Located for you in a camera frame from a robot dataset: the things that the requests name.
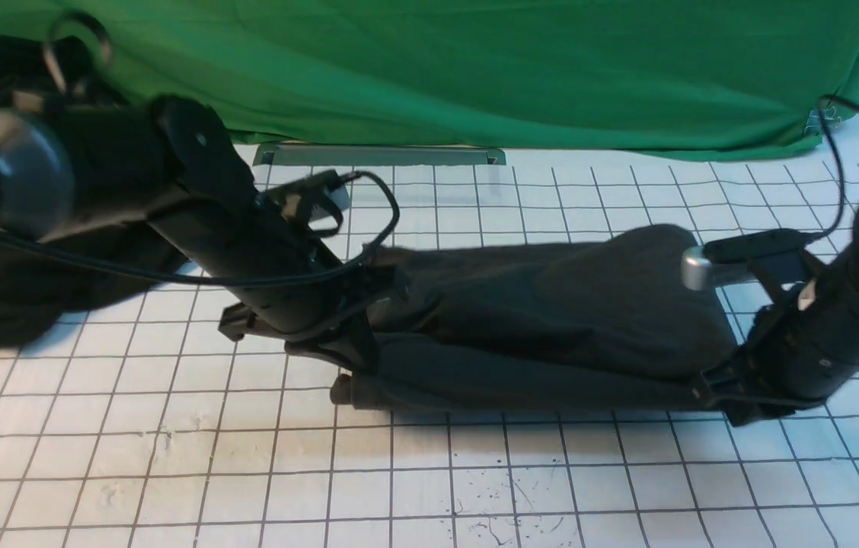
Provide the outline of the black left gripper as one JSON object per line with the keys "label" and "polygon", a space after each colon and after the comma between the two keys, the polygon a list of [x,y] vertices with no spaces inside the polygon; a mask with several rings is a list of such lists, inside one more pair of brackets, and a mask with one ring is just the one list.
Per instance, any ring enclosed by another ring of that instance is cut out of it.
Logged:
{"label": "black left gripper", "polygon": [[279,339],[290,356],[377,374],[383,347],[368,307],[407,298],[402,271],[342,263],[258,205],[231,211],[212,200],[185,200],[151,212],[148,224],[237,298],[219,320],[231,341]]}

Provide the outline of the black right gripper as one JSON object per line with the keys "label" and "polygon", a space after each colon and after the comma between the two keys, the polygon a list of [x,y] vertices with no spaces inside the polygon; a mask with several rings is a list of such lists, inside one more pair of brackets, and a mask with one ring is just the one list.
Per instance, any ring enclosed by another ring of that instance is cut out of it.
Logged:
{"label": "black right gripper", "polygon": [[810,288],[806,307],[788,292],[731,357],[698,375],[698,402],[744,427],[820,408],[859,372],[859,283],[822,276]]}

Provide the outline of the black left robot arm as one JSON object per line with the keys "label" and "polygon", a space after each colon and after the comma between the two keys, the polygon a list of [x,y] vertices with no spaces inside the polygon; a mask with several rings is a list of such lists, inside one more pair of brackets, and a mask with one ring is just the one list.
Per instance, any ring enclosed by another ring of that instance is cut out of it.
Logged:
{"label": "black left robot arm", "polygon": [[[146,108],[68,105],[19,94],[0,109],[0,244],[71,265],[159,283],[219,285],[238,303],[219,330],[232,341],[279,339],[293,355],[349,371],[373,371],[380,347],[366,316],[374,302],[405,296],[394,267],[369,264],[371,249],[342,263],[315,231],[315,209],[336,222],[332,195],[371,171],[326,170],[272,192],[256,188],[212,107],[175,96]],[[51,241],[143,221],[206,271],[179,276],[55,250]]]}

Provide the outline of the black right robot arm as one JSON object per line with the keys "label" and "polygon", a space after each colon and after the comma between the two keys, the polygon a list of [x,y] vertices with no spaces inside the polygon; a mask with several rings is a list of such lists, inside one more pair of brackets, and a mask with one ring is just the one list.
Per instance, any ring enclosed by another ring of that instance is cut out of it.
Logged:
{"label": "black right robot arm", "polygon": [[859,372],[859,207],[830,263],[771,229],[700,245],[680,226],[607,241],[382,247],[407,301],[368,317],[376,371],[335,405],[408,412],[722,412],[822,406]]}

